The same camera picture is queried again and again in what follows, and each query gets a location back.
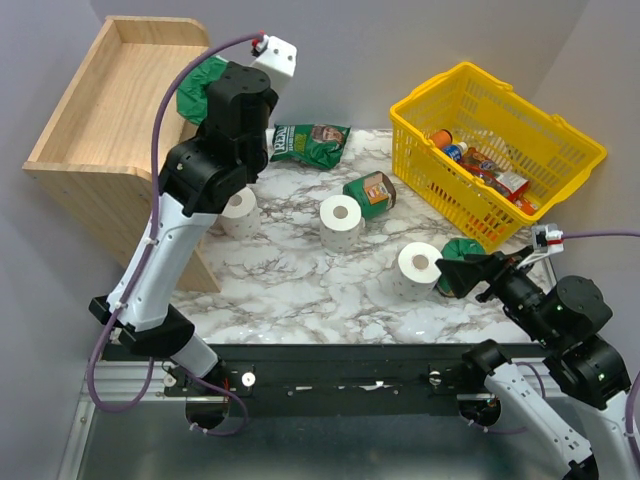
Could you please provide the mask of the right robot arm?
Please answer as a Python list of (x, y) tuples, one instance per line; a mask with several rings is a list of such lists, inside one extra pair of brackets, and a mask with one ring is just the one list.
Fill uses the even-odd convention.
[(599, 334), (612, 318), (600, 289), (580, 276), (565, 276), (544, 292), (528, 276), (542, 259), (533, 247), (512, 254), (468, 254), (436, 264), (454, 295), (481, 282), (479, 302), (501, 301), (505, 315), (546, 351), (551, 378), (573, 404), (584, 427), (577, 433), (521, 376), (506, 350), (486, 340), (462, 357), (460, 379), (469, 390), (487, 389), (550, 449), (566, 479), (636, 479), (639, 431), (633, 388), (620, 353)]

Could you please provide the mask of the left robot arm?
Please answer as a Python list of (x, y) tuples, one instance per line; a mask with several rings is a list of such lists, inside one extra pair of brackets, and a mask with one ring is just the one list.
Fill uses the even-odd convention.
[(134, 354), (171, 359), (188, 371), (188, 384), (201, 395), (220, 387), (220, 359), (170, 297), (200, 238), (266, 168), (269, 118), (294, 72), (261, 60), (230, 62), (206, 86), (207, 113), (192, 137), (169, 150), (125, 274), (89, 306), (107, 331), (122, 328)]

